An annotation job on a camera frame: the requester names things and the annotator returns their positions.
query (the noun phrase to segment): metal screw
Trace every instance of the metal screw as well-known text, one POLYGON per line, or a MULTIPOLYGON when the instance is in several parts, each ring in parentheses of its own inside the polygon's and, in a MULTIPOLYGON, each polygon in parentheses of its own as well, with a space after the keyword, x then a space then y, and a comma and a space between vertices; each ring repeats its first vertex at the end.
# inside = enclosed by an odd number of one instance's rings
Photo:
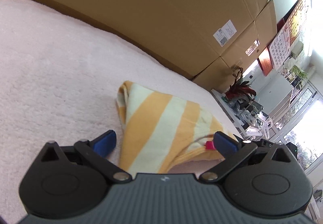
POLYGON ((119 181, 125 181, 130 178, 128 173, 125 172, 118 172, 113 175, 113 178, 119 181))
POLYGON ((218 178, 218 175, 213 172, 205 172, 202 174, 202 178, 207 181, 216 180, 218 178))

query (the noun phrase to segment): white sticker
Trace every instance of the white sticker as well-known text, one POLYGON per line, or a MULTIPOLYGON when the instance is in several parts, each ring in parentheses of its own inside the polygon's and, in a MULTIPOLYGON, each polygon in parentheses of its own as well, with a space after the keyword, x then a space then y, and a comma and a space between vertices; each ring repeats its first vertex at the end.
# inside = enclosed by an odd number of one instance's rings
POLYGON ((231 20, 228 20, 221 29, 218 29, 213 37, 218 41, 221 47, 227 43, 227 41, 237 32, 231 20))

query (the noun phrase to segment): fluorescent light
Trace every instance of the fluorescent light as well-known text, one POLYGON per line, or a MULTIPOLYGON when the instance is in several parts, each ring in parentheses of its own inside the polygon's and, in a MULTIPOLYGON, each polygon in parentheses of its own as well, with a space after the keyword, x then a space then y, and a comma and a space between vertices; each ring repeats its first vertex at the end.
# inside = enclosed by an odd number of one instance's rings
POLYGON ((242 74, 242 76, 245 78, 258 64, 258 60, 256 59, 242 74))

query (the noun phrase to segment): black device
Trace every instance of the black device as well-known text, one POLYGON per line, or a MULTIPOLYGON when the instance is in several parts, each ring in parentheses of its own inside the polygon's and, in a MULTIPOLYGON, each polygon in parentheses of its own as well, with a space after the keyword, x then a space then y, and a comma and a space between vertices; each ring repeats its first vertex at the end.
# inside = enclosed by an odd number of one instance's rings
POLYGON ((20 224, 312 223, 303 214, 312 187, 287 146, 221 132, 213 142, 225 160, 199 179, 139 173, 134 180, 89 141, 46 143, 19 188, 28 212, 20 224))

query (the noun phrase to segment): green plant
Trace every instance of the green plant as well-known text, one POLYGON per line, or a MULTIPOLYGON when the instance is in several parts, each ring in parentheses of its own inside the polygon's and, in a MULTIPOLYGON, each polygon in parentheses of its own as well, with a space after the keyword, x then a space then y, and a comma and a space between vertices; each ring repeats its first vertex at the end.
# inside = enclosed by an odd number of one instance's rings
POLYGON ((243 81, 242 74, 243 69, 239 68, 238 74, 233 75, 235 77, 235 82, 230 86, 229 90, 225 92, 225 95, 229 101, 241 95, 246 95, 249 100, 253 100, 256 97, 255 90, 250 88, 251 84, 249 83, 249 81, 243 81))
POLYGON ((296 65, 294 65, 290 69, 290 71, 294 76, 298 76, 298 77, 302 78, 303 80, 307 79, 307 73, 304 72, 302 69, 298 68, 296 65))

